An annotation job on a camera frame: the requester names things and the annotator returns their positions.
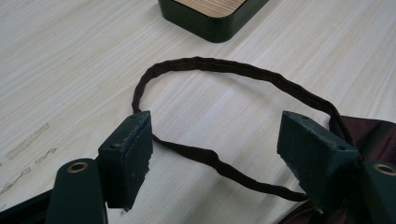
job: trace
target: brown twisted cord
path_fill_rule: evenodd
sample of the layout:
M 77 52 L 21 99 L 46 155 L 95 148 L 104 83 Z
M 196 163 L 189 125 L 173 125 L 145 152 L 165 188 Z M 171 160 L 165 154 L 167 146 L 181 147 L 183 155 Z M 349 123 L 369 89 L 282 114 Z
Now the brown twisted cord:
M 280 74 L 260 69 L 245 63 L 200 57 L 156 63 L 152 67 L 150 67 L 148 71 L 141 77 L 139 83 L 134 90 L 134 99 L 132 101 L 132 108 L 134 112 L 141 112 L 141 110 L 139 109 L 140 99 L 143 96 L 146 85 L 152 79 L 169 71 L 191 70 L 201 70 L 218 73 L 234 73 L 243 77 L 250 77 L 257 80 L 271 82 L 280 90 L 295 97 L 304 104 L 329 114 L 332 119 L 335 119 L 335 124 L 342 131 L 346 141 L 353 146 L 352 138 L 350 137 L 346 126 L 341 121 L 340 114 L 338 113 L 334 105 L 316 96 L 315 94 L 312 94 L 303 87 L 286 80 Z M 231 180 L 245 186 L 246 188 L 263 193 L 274 194 L 294 202 L 301 202 L 307 200 L 307 196 L 303 193 L 294 192 L 280 186 L 260 183 L 246 175 L 243 175 L 242 173 L 234 169 L 231 165 L 222 162 L 219 159 L 219 155 L 213 150 L 198 147 L 188 147 L 176 143 L 166 142 L 158 138 L 156 135 L 153 135 L 153 140 L 165 147 L 171 148 L 176 153 L 188 159 L 198 161 L 200 163 L 213 167 L 220 175 L 226 176 Z

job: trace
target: scratch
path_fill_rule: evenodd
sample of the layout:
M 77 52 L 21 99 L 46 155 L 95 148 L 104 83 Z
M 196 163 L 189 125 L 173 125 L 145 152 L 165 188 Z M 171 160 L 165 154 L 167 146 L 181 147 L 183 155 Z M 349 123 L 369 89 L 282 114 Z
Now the scratch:
M 44 156 L 38 158 L 38 159 L 35 161 L 35 164 L 39 164 L 40 162 L 42 162 L 43 160 L 45 160 L 45 159 L 48 157 L 48 155 L 49 155 L 50 153 L 54 154 L 54 153 L 56 152 L 57 149 L 58 149 L 57 147 L 54 147 L 54 148 L 50 149 L 50 150 L 46 153 L 46 155 L 44 155 Z
M 14 160 L 15 157 L 18 156 L 21 152 L 23 152 L 26 148 L 28 148 L 32 143 L 44 132 L 46 131 L 50 125 L 46 123 L 43 127 L 35 131 L 32 135 L 30 135 L 27 139 L 21 142 L 16 148 L 12 149 L 7 153 L 7 158 L 9 160 Z
M 12 187 L 14 187 L 18 180 L 20 180 L 24 175 L 28 175 L 30 172 L 32 171 L 32 169 L 30 169 L 30 167 L 24 169 L 20 176 L 18 176 L 14 181 L 12 181 L 11 183 L 7 183 L 3 189 L 0 191 L 0 195 L 4 194 L 5 192 L 7 192 L 9 189 L 11 189 Z

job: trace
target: laminate surface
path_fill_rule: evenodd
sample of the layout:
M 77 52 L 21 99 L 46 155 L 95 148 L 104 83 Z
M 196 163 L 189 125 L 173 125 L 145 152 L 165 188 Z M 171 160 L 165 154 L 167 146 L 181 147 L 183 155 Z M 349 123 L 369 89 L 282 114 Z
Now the laminate surface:
M 396 1 L 269 1 L 231 40 L 209 43 L 165 20 L 154 0 L 0 2 L 0 210 L 51 189 L 57 170 L 133 113 L 154 65 L 184 57 L 282 74 L 342 115 L 396 122 Z M 163 140 L 216 150 L 258 181 L 301 191 L 276 154 L 282 110 L 328 117 L 274 86 L 232 74 L 169 73 L 141 108 Z M 154 144 L 128 213 L 109 223 L 277 223 L 298 204 L 251 191 Z

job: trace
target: dark red fabric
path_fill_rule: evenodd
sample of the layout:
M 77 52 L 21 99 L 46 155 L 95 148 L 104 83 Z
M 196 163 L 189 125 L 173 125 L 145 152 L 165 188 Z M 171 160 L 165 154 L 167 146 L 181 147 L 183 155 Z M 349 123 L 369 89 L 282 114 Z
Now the dark red fabric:
M 358 119 L 341 116 L 341 120 L 351 134 L 355 145 L 363 158 L 369 161 L 385 161 L 396 165 L 396 124 L 378 119 Z M 340 135 L 334 120 L 329 122 L 330 131 Z M 315 214 L 311 202 L 304 203 L 285 216 L 279 224 L 307 224 Z M 347 204 L 338 211 L 334 211 L 320 218 L 320 224 L 347 224 Z

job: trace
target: wood grain surface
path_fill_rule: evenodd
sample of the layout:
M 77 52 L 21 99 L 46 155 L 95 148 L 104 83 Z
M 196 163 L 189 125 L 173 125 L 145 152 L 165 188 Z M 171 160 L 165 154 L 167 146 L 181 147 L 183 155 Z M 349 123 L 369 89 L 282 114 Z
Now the wood grain surface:
M 206 16 L 221 18 L 233 14 L 247 0 L 175 0 Z
M 154 63 L 213 57 L 282 74 L 343 115 L 396 122 L 396 1 L 269 1 L 222 44 L 166 21 L 154 0 L 0 2 L 0 210 L 51 189 L 57 170 L 133 113 Z M 282 110 L 328 117 L 232 74 L 169 73 L 142 109 L 163 140 L 216 150 L 261 182 L 300 190 L 276 154 Z M 277 223 L 296 203 L 260 194 L 154 144 L 133 209 L 109 223 Z

